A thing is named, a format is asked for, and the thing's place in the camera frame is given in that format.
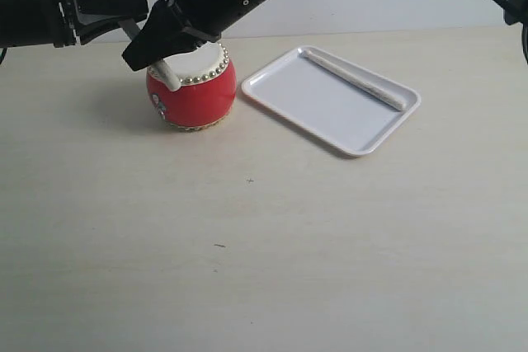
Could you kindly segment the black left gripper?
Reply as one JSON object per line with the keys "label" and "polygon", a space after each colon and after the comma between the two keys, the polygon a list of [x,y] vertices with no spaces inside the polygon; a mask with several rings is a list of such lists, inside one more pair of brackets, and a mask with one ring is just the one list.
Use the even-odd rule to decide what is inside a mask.
{"label": "black left gripper", "polygon": [[[140,32],[134,20],[143,21],[149,13],[147,0],[71,1],[78,22],[96,22],[76,28],[81,45],[116,29],[132,40]],[[75,45],[67,6],[67,0],[1,0],[1,46]]]}

